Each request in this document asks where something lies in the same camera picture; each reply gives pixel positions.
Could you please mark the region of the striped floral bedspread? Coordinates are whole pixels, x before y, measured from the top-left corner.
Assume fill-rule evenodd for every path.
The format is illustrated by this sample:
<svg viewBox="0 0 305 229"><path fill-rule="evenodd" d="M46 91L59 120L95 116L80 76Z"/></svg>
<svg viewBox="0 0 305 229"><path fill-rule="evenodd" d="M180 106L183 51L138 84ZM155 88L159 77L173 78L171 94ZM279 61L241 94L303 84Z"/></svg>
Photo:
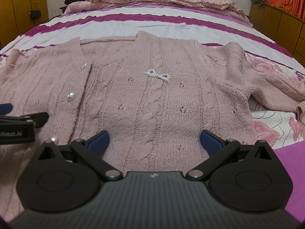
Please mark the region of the striped floral bedspread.
<svg viewBox="0 0 305 229"><path fill-rule="evenodd" d="M304 67L245 22L193 9L148 5L77 12L36 26L1 49L1 67L14 49L31 55L75 38L135 37L141 31L159 38L194 40L213 48L235 42L261 69L304 81ZM304 138L304 121L297 113L269 110L253 97L248 105L257 139L266 135L272 147L279 148L290 144L286 135L293 142Z"/></svg>

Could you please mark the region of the small black bag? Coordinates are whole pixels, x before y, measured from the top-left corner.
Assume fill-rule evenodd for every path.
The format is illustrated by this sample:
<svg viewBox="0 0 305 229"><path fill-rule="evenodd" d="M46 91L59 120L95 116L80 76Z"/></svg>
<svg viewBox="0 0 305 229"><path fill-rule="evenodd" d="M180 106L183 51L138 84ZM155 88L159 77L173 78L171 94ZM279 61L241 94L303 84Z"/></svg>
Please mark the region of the small black bag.
<svg viewBox="0 0 305 229"><path fill-rule="evenodd" d="M37 20L41 17L41 11L40 10L31 10L30 11L30 19L32 21Z"/></svg>

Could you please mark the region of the pink knitted cardigan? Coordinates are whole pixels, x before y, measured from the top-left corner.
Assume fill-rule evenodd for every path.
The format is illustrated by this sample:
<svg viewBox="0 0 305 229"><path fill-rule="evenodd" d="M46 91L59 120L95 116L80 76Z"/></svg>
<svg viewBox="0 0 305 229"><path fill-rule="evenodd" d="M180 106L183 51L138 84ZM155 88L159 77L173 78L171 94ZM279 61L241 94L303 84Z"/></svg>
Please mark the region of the pink knitted cardigan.
<svg viewBox="0 0 305 229"><path fill-rule="evenodd" d="M14 49L1 67L1 103L13 105L13 116L47 112L49 119L35 143L1 147L1 216L22 212L17 180L51 137L66 145L106 130L103 160L121 172L186 172L208 157L199 143L204 129L257 140L250 97L304 121L304 81L261 69L235 42L213 48L141 31L75 38L31 55Z"/></svg>

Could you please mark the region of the wooden side cabinet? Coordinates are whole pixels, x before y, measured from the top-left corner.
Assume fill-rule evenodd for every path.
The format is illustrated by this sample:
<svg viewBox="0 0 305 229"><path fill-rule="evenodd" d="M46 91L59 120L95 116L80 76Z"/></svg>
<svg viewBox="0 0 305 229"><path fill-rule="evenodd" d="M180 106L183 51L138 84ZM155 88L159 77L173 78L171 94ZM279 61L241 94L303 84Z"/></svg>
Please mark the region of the wooden side cabinet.
<svg viewBox="0 0 305 229"><path fill-rule="evenodd" d="M304 21L269 6L251 4L249 20L253 27L285 48L304 66Z"/></svg>

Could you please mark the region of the yellow wooden wardrobe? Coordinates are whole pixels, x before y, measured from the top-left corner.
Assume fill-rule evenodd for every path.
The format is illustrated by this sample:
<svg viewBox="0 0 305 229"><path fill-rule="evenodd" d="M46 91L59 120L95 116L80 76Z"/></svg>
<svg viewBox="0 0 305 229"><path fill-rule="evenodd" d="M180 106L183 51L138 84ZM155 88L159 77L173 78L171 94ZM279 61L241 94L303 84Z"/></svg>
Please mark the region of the yellow wooden wardrobe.
<svg viewBox="0 0 305 229"><path fill-rule="evenodd" d="M41 17L32 21L31 10L40 10ZM47 0L1 0L1 48L48 20Z"/></svg>

